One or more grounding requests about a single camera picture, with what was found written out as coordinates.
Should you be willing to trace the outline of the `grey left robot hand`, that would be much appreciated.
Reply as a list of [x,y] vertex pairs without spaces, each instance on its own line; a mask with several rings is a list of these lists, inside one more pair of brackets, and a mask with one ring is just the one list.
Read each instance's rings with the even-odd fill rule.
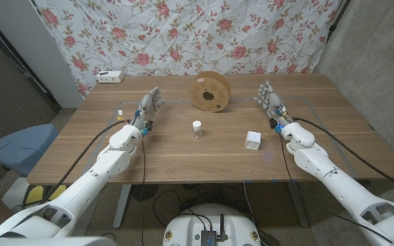
[[165,100],[161,98],[161,90],[158,87],[155,87],[143,96],[130,124],[139,130],[142,130],[147,122],[154,119],[156,112],[164,103]]

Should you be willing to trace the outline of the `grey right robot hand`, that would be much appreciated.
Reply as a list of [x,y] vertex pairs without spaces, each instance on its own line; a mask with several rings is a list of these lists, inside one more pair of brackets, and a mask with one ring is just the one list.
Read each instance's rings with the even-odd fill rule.
[[287,112],[285,104],[275,92],[269,80],[266,80],[264,84],[259,86],[258,94],[254,97],[254,100],[264,108],[270,119],[276,121],[281,126],[286,126],[293,122]]

